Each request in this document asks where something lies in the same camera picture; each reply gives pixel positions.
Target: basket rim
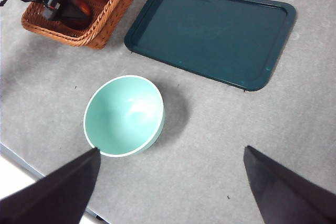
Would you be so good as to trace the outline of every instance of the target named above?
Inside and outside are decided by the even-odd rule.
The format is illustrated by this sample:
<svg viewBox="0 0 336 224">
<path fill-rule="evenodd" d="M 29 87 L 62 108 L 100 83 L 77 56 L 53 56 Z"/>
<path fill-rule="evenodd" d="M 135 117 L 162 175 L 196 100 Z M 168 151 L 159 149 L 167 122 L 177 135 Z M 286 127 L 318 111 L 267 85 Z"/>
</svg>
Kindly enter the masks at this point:
<svg viewBox="0 0 336 224">
<path fill-rule="evenodd" d="M 25 28 L 30 27 L 34 30 L 38 30 L 43 34 L 48 35 L 49 37 L 55 37 L 56 36 L 56 37 L 58 37 L 58 39 L 65 39 L 65 40 L 68 40 L 68 41 L 77 42 L 78 46 L 83 46 L 83 45 L 86 45 L 86 44 L 90 43 L 95 38 L 95 36 L 97 36 L 97 34 L 101 32 L 105 23 L 107 22 L 111 13 L 116 8 L 116 6 L 119 2 L 120 2 L 120 0 L 108 0 L 108 2 L 104 5 L 103 10 L 100 12 L 100 14 L 96 18 L 96 20 L 91 25 L 90 29 L 88 31 L 86 31 L 82 36 L 76 37 L 76 38 L 68 36 L 68 35 L 64 35 L 62 33 L 58 33 L 58 32 L 53 31 L 53 30 L 49 30 L 47 28 L 39 27 L 37 25 L 34 25 L 34 24 L 28 22 L 26 20 L 25 16 L 26 16 L 26 13 L 27 13 L 28 9 L 32 6 L 33 3 L 31 3 L 29 5 L 29 7 L 26 9 L 26 11 L 24 12 L 24 14 L 22 16 L 22 25 Z"/>
</svg>

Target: dark green tray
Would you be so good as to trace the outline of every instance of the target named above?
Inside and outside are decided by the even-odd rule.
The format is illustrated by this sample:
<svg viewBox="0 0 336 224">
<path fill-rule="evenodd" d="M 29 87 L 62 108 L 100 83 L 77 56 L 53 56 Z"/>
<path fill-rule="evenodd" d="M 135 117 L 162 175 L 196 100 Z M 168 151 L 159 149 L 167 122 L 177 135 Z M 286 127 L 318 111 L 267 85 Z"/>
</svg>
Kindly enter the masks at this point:
<svg viewBox="0 0 336 224">
<path fill-rule="evenodd" d="M 295 16 L 290 4 L 270 0 L 148 0 L 125 45 L 254 91 L 268 82 Z"/>
</svg>

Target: mint green bowl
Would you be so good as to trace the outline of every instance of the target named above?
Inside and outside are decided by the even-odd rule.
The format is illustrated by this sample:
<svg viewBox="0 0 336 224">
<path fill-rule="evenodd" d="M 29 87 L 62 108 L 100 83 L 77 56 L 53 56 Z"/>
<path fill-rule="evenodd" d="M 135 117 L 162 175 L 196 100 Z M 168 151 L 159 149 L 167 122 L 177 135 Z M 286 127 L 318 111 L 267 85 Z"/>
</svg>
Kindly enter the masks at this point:
<svg viewBox="0 0 336 224">
<path fill-rule="evenodd" d="M 158 139 L 164 105 L 157 87 L 141 76 L 120 76 L 101 86 L 84 113 L 89 144 L 110 157 L 138 153 Z"/>
</svg>

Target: apple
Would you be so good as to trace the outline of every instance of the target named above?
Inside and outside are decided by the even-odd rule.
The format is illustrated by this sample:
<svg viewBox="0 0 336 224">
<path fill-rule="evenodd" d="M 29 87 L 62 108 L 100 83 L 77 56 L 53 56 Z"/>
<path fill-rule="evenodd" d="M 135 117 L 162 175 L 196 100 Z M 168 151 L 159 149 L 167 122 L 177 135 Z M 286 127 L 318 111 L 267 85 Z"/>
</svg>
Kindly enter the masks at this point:
<svg viewBox="0 0 336 224">
<path fill-rule="evenodd" d="M 87 15 L 86 19 L 63 19 L 61 22 L 74 30 L 87 28 L 92 21 L 92 11 L 84 0 L 71 0 L 77 7 Z"/>
</svg>

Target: gray table surface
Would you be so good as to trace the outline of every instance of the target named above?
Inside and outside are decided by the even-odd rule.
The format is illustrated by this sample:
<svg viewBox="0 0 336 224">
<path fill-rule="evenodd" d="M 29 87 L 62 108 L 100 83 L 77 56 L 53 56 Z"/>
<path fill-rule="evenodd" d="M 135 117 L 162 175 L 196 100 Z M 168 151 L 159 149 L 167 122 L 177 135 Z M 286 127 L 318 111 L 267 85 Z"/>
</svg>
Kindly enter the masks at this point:
<svg viewBox="0 0 336 224">
<path fill-rule="evenodd" d="M 134 0 L 107 46 L 93 50 L 24 30 L 27 4 L 9 0 L 1 9 L 2 143 L 50 173 L 89 150 L 82 118 L 91 95 L 138 74 L 162 92 L 166 124 L 145 152 L 101 157 L 88 206 L 108 222 L 262 223 L 243 165 L 248 144 L 336 193 L 336 0 L 276 0 L 298 18 L 256 92 L 131 54 L 123 38 L 145 1 Z"/>
</svg>

